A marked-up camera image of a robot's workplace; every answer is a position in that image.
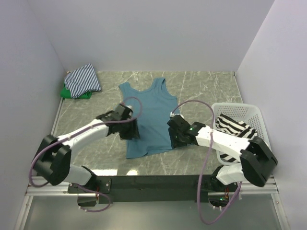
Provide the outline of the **teal blue tank top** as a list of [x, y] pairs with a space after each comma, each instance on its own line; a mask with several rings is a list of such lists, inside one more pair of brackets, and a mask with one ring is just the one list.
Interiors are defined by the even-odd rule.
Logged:
[[139, 139], [126, 141], [126, 158], [135, 159], [172, 150], [167, 122], [170, 113], [178, 106], [177, 97], [166, 87], [165, 78], [155, 78], [151, 86], [138, 91], [128, 82], [119, 85], [125, 104], [131, 105], [137, 118]]

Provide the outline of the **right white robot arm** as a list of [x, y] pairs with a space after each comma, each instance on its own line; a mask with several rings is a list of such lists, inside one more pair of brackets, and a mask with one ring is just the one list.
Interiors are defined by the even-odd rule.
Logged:
[[209, 147], [237, 161], [214, 171], [210, 181], [215, 191], [222, 191], [227, 185], [241, 181], [263, 187], [278, 164], [271, 149], [260, 137], [234, 137], [200, 122], [189, 124], [180, 114], [171, 114], [167, 125], [172, 148], [191, 144]]

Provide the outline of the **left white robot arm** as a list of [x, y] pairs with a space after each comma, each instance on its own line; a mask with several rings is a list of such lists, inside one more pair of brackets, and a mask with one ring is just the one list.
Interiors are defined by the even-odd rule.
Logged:
[[66, 135], [45, 136], [30, 170], [36, 171], [51, 185], [62, 182], [78, 184], [84, 192], [89, 193], [95, 189], [96, 175], [85, 166], [73, 165], [74, 158], [87, 145], [115, 133], [124, 140], [139, 139], [132, 106], [120, 103], [115, 110], [97, 116], [89, 124]]

